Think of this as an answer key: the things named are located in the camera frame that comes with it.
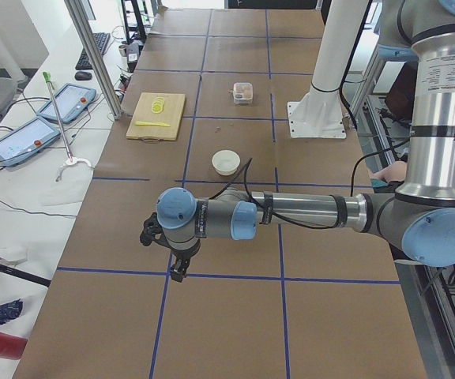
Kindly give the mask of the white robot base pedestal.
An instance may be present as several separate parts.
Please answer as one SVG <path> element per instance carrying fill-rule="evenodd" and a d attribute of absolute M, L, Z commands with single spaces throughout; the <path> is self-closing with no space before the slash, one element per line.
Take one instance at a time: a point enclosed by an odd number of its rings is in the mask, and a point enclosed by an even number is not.
<path fill-rule="evenodd" d="M 369 8 L 364 0 L 331 1 L 310 90 L 288 103 L 292 138 L 346 138 L 340 87 Z"/>

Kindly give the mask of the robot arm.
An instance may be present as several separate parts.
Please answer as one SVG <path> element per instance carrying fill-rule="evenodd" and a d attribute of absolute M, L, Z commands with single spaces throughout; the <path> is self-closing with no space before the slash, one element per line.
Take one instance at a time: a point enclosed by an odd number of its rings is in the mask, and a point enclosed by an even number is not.
<path fill-rule="evenodd" d="M 260 225 L 291 223 L 313 230 L 350 227 L 385 239 L 404 261 L 455 264 L 455 1 L 386 1 L 378 45 L 418 60 L 408 168 L 394 193 L 354 197 L 222 189 L 196 198 L 164 191 L 140 240 L 175 256 L 181 281 L 203 238 L 249 240 Z"/>

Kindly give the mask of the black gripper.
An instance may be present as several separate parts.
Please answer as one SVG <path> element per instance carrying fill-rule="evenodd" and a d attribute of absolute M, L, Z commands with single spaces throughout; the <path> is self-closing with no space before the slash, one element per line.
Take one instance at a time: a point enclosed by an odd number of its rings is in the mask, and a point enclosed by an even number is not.
<path fill-rule="evenodd" d="M 186 277 L 186 268 L 189 267 L 191 258 L 197 254 L 201 247 L 201 242 L 196 241 L 190 247 L 174 247 L 170 242 L 167 243 L 171 254 L 175 257 L 175 262 L 170 267 L 170 277 L 175 282 L 182 282 Z"/>

